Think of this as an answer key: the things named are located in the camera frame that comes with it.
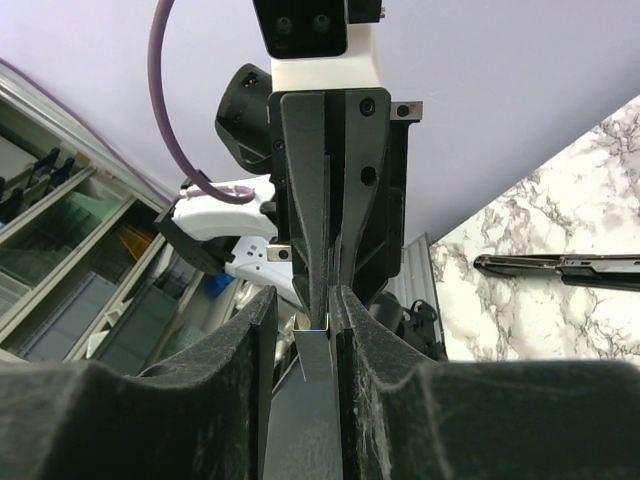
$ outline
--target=black screw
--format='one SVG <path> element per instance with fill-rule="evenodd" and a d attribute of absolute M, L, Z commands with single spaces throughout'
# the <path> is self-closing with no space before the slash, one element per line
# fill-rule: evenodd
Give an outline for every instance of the black screw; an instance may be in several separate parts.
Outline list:
<path fill-rule="evenodd" d="M 326 15 L 316 15 L 311 26 L 318 33 L 326 33 L 331 28 L 331 19 Z"/>
<path fill-rule="evenodd" d="M 404 118 L 409 115 L 409 107 L 407 107 L 406 105 L 400 105 L 396 110 L 396 113 L 400 118 Z"/>
<path fill-rule="evenodd" d="M 280 35 L 289 35 L 293 30 L 293 22 L 289 17 L 280 17 L 276 20 L 276 30 Z"/>
<path fill-rule="evenodd" d="M 376 102 L 371 98 L 365 98 L 360 102 L 360 113 L 365 117 L 370 117 L 376 112 Z"/>

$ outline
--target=purple cable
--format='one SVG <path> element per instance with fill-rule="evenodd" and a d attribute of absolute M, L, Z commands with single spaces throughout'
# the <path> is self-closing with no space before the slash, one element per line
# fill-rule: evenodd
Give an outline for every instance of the purple cable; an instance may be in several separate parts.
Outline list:
<path fill-rule="evenodd" d="M 29 75 L 24 73 L 19 68 L 15 67 L 14 65 L 12 65 L 11 63 L 9 63 L 8 61 L 2 58 L 0 58 L 0 65 L 3 65 L 4 67 L 11 70 L 14 74 L 22 78 L 22 80 L 27 82 L 29 85 L 31 85 L 31 87 L 35 88 L 38 92 L 40 92 L 42 95 L 47 97 L 50 101 L 55 103 L 58 106 L 58 108 L 63 110 L 67 115 L 69 115 L 76 122 L 78 122 L 87 132 L 93 135 L 96 138 L 96 140 L 98 140 L 98 142 L 100 142 L 102 146 L 106 148 L 107 151 L 111 155 L 113 155 L 113 157 L 116 160 L 118 160 L 127 170 L 129 170 L 129 172 L 131 172 L 133 176 L 136 177 L 145 187 L 147 187 L 151 192 L 153 192 L 159 199 L 164 201 L 165 204 L 168 205 L 170 203 L 170 200 L 165 195 L 160 193 L 158 189 L 156 189 L 153 185 L 151 185 L 151 183 L 144 177 L 144 175 L 142 175 L 135 167 L 133 167 L 133 165 L 129 164 L 118 152 L 116 152 L 115 149 L 111 147 L 111 145 L 109 145 L 109 142 L 107 142 L 104 139 L 104 137 L 100 135 L 98 131 L 89 124 L 89 122 L 84 120 L 80 115 L 74 112 L 70 107 L 62 103 L 62 101 L 60 101 L 53 93 L 49 92 L 45 87 L 40 85 L 38 82 L 36 82 L 33 78 L 31 78 Z"/>
<path fill-rule="evenodd" d="M 162 135 L 167 149 L 173 156 L 180 170 L 197 185 L 204 194 L 210 195 L 216 200 L 234 205 L 244 205 L 255 198 L 255 192 L 251 190 L 244 195 L 230 195 L 211 185 L 204 176 L 198 172 L 182 151 L 178 139 L 176 138 L 165 103 L 164 91 L 162 88 L 162 43 L 164 32 L 167 28 L 169 14 L 173 7 L 174 0 L 158 0 L 156 12 L 153 16 L 151 33 L 149 35 L 149 49 L 147 51 L 147 76 L 149 81 L 149 93 L 151 94 L 151 105 L 153 113 L 158 123 L 158 129 Z"/>
<path fill-rule="evenodd" d="M 253 188 L 246 187 L 244 185 L 222 185 L 216 188 L 219 191 L 224 192 L 225 194 L 228 194 L 228 195 L 237 196 L 237 194 L 240 194 L 245 197 L 248 197 L 251 195 L 253 198 L 255 198 L 255 195 L 256 195 L 256 192 Z M 183 198 L 189 199 L 189 198 L 198 198 L 198 197 L 204 197 L 204 196 L 207 196 L 207 194 L 203 192 L 200 188 L 198 188 L 197 190 L 196 189 L 184 190 L 184 194 L 180 192 L 180 194 L 176 196 L 174 201 L 181 200 Z"/>

